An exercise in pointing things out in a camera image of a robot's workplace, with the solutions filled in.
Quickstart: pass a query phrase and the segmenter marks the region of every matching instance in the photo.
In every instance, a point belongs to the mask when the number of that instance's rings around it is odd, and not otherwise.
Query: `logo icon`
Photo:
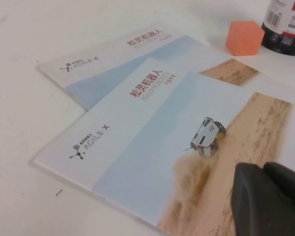
[[[60,68],[60,70],[65,70],[66,69],[69,72],[70,70],[72,70],[72,68],[70,68],[70,65],[71,65],[71,63],[67,63],[66,64],[67,67],[66,68]]]
[[[74,145],[73,149],[77,151],[77,154],[75,154],[73,156],[69,156],[69,158],[72,159],[75,156],[79,156],[80,159],[83,159],[83,157],[81,156],[81,153],[79,152],[80,146],[79,145]]]

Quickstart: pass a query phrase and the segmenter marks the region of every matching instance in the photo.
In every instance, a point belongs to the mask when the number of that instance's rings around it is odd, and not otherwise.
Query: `barcode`
[[[281,16],[275,14],[273,11],[269,11],[267,16],[266,16],[266,21],[273,25],[274,27],[278,27],[280,23]]]

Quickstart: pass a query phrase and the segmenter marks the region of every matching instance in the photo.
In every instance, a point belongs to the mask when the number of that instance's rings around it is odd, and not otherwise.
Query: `label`
[[[295,37],[295,0],[271,0],[264,25],[278,34]]]

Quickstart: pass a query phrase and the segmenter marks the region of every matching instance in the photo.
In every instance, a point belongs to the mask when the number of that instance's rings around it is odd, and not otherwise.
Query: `black object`
[[[295,172],[238,163],[231,205],[237,236],[295,236]]]
[[[265,35],[262,45],[277,53],[295,56],[295,38],[283,34],[278,34],[262,24]]]

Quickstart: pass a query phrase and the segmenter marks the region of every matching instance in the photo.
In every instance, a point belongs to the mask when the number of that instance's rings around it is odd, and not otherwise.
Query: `red chinese title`
[[[153,84],[153,82],[158,78],[159,73],[161,73],[162,71],[155,71],[153,70],[153,72],[156,75],[153,74],[149,74],[148,76],[146,76],[146,79],[142,80],[140,84],[138,84],[136,86],[136,89],[133,89],[130,94],[134,97],[139,97],[146,89],[148,89],[148,87]]]
[[[135,45],[135,44],[137,44],[137,43],[140,43],[140,42],[142,42],[142,41],[144,41],[144,40],[147,40],[147,39],[149,39],[149,38],[151,38],[151,37],[154,37],[154,36],[156,36],[156,35],[158,35],[159,33],[162,33],[163,31],[160,31],[160,30],[155,30],[156,31],[156,33],[155,32],[153,32],[153,31],[151,31],[151,32],[149,32],[149,33],[146,33],[146,34],[143,34],[143,35],[141,35],[141,37],[137,37],[137,38],[135,38],[135,39],[133,39],[133,40],[130,40],[130,41],[128,41],[127,43],[130,45],[130,46],[133,46],[133,45]]]

